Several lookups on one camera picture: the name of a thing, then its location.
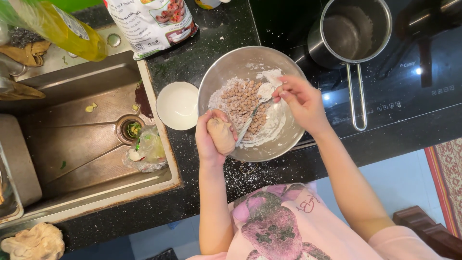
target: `dish soap bottle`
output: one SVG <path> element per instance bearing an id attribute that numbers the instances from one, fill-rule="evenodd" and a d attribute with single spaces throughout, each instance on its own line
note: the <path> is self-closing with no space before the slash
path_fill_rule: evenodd
<path id="1" fill-rule="evenodd" d="M 0 2 L 4 5 L 11 4 L 10 11 L 16 12 L 16 14 L 2 14 L 8 10 L 4 9 L 0 11 L 0 20 L 4 16 L 9 20 L 6 21 L 7 23 L 13 23 L 12 25 L 17 27 L 22 27 L 21 25 L 25 23 L 28 26 L 26 29 L 89 61 L 98 62 L 108 55 L 106 42 L 94 29 L 48 0 L 8 0 L 8 2 L 0 0 Z"/>

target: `pink t-shirt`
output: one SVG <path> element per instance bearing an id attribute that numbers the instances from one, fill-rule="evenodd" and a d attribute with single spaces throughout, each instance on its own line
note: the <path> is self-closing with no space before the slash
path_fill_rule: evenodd
<path id="1" fill-rule="evenodd" d="M 327 209 L 313 184 L 266 186 L 229 208 L 235 224 L 229 251 L 188 260 L 442 260 L 402 226 L 366 243 Z"/>

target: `induction cooktop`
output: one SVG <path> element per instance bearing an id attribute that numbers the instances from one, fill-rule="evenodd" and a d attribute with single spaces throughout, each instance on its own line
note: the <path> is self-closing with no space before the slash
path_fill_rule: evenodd
<path id="1" fill-rule="evenodd" d="M 393 19 L 390 41 L 377 57 L 361 64 L 365 131 L 462 103 L 462 0 L 385 1 Z M 249 2 L 261 45 L 290 56 L 321 90 L 340 138 L 360 133 L 352 124 L 346 69 L 318 66 L 308 53 L 308 33 L 327 1 Z M 362 126 L 353 68 L 356 117 Z M 310 142 L 306 133 L 295 149 Z"/>

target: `rug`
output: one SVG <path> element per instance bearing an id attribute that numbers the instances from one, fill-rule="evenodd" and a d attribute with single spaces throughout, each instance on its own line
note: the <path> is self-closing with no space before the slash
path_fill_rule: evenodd
<path id="1" fill-rule="evenodd" d="M 446 227 L 462 238 L 462 138 L 425 148 Z"/>

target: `kitchen counter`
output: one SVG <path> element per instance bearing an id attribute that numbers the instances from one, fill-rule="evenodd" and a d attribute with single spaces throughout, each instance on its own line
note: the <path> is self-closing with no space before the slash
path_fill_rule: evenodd
<path id="1" fill-rule="evenodd" d="M 247 0 L 233 0 L 213 10 L 201 9 L 193 0 L 186 3 L 200 30 L 187 41 L 147 58 L 156 94 L 175 80 L 199 86 L 209 66 L 223 54 L 259 44 Z M 79 18 L 85 21 L 84 15 Z M 183 187 L 57 223 L 67 252 L 199 214 L 195 128 L 167 128 L 167 132 Z M 460 136 L 462 104 L 358 132 L 342 142 L 357 165 L 363 166 Z M 309 182 L 326 176 L 316 146 L 259 164 L 242 164 L 230 158 L 225 163 L 229 201 L 266 185 Z"/>

